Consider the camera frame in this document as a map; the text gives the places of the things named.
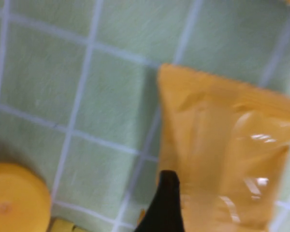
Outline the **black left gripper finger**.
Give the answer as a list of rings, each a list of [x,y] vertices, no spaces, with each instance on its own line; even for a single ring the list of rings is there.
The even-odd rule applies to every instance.
[[[163,170],[159,173],[157,191],[135,231],[184,231],[180,207],[180,182],[175,171]]]

